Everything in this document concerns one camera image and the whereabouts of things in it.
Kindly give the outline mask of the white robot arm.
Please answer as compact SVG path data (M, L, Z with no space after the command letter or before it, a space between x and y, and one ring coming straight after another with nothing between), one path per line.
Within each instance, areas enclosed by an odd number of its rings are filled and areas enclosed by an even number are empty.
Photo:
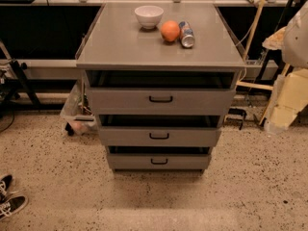
M308 105L308 1L286 27L266 38L262 45L280 50L282 60L294 70L274 82L265 130L278 134L289 128L297 114Z

